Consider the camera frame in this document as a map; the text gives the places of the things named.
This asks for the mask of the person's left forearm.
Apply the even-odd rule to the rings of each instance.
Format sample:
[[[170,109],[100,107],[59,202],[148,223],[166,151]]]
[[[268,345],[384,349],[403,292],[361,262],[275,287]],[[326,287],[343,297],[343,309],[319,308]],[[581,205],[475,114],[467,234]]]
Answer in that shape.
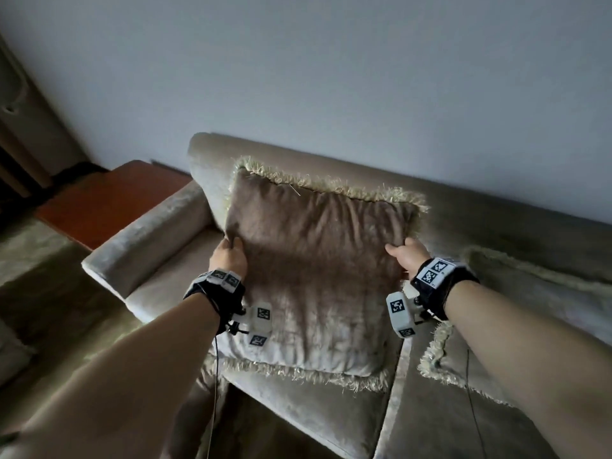
[[[220,325],[193,294],[78,370],[0,459],[159,459]]]

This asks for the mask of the brown fringed cushion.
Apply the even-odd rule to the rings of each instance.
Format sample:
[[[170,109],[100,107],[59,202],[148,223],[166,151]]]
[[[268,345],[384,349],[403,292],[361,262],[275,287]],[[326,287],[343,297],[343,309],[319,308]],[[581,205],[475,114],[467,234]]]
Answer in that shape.
[[[236,160],[225,232],[244,242],[243,303],[269,305],[272,331],[263,346],[222,334],[223,369],[386,391],[398,351],[386,296],[404,279],[385,246],[413,236],[427,210],[423,195],[400,187],[367,190]]]

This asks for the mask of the person's right forearm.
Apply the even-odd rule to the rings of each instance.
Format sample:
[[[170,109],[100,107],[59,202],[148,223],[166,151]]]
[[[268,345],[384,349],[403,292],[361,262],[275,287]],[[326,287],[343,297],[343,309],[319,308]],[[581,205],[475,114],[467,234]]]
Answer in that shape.
[[[612,459],[612,347],[473,281],[445,312],[560,458]]]

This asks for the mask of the reddish wooden side table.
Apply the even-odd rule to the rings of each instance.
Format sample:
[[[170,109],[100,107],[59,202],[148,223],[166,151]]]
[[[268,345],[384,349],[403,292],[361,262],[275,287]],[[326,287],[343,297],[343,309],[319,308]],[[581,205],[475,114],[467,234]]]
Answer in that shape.
[[[129,161],[90,174],[35,211],[58,233],[93,251],[192,181],[162,164]]]

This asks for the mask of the person's right hand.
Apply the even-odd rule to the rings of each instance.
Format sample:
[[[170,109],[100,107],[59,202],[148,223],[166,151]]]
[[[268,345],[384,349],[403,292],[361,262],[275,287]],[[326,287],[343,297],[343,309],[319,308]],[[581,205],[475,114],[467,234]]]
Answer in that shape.
[[[421,266],[429,262],[432,256],[422,242],[417,239],[407,237],[402,245],[407,246],[407,258],[405,262],[398,262],[408,275],[408,279],[414,279]]]

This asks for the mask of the beige fringed cushion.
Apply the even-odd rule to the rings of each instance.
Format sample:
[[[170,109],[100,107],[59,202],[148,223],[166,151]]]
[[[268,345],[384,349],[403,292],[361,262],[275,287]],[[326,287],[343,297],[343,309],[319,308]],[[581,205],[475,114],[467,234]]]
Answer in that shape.
[[[468,247],[461,259],[488,288],[538,313],[563,320],[612,347],[612,285],[556,272],[481,246]],[[433,332],[418,371],[424,378],[513,406],[511,398],[449,323],[439,324]]]

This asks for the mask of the beige velvet sofa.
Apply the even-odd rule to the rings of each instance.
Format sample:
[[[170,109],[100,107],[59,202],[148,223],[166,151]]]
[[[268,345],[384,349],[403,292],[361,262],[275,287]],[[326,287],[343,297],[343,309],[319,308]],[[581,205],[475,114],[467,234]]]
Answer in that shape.
[[[424,179],[359,164],[304,154],[245,139],[197,133],[188,150],[194,182],[171,195],[96,248],[83,269],[147,323],[172,308],[189,282],[206,266],[225,226],[226,200],[236,160],[250,157],[266,166],[312,179],[339,179],[374,190],[400,187],[423,195],[430,207],[422,239],[434,253],[461,257],[470,246],[500,251],[520,261],[612,285],[612,226]],[[288,432],[274,446],[291,454],[295,430],[321,445],[322,458],[471,459],[481,457],[476,426],[490,459],[554,459],[555,454],[518,409],[477,392],[424,378],[420,358],[433,339],[434,325],[421,325],[412,340],[393,337],[387,392],[354,392],[246,371],[225,371],[237,388],[264,409],[244,415],[245,433],[258,442],[263,429],[252,421],[286,421]]]

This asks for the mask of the wooden cabinet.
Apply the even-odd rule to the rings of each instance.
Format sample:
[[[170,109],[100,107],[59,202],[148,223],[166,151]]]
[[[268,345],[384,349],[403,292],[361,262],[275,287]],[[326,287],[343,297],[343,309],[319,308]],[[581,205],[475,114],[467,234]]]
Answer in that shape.
[[[90,162],[1,34],[0,149],[25,174],[20,181],[20,176],[9,175],[11,169],[0,163],[0,179],[22,195],[48,189],[54,184],[53,176]]]

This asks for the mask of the person's left hand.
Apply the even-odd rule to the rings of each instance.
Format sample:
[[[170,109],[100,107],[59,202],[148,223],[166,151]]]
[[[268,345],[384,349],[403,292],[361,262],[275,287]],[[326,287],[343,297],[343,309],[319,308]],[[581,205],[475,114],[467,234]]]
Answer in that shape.
[[[224,238],[213,251],[209,260],[209,270],[233,272],[243,280],[247,277],[248,263],[244,253],[233,253],[232,240]]]

